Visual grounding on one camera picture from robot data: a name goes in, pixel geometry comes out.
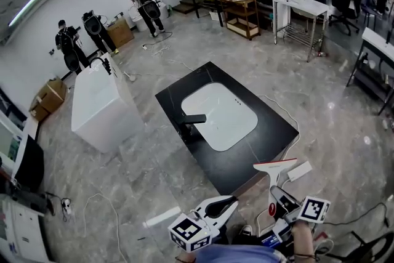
red button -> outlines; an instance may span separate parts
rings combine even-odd
[[[270,207],[268,209],[268,213],[269,213],[270,216],[274,216],[275,215],[275,213],[276,213],[276,206],[275,206],[274,203],[270,204]]]

sneaker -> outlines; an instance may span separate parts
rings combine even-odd
[[[246,235],[246,236],[251,236],[253,235],[253,228],[251,225],[245,225],[242,227],[241,232],[239,233],[240,235]]]

hand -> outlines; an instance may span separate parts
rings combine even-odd
[[[184,263],[194,263],[196,260],[196,257],[193,253],[187,253],[187,252],[181,252],[177,257],[176,262],[184,262]]]

cardboard box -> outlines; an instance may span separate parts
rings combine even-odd
[[[67,86],[58,77],[49,80],[35,95],[29,112],[37,120],[44,120],[62,105],[66,97]]]
[[[107,32],[117,48],[134,39],[134,35],[124,18],[118,19],[109,26]]]
[[[44,119],[49,116],[49,113],[45,110],[45,108],[40,106],[36,99],[31,104],[29,112],[32,117],[34,117],[39,122],[44,121]]]

bucket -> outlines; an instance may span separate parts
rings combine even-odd
[[[137,29],[139,30],[139,32],[143,32],[148,29],[147,24],[141,16],[132,19],[132,21],[137,25]]]

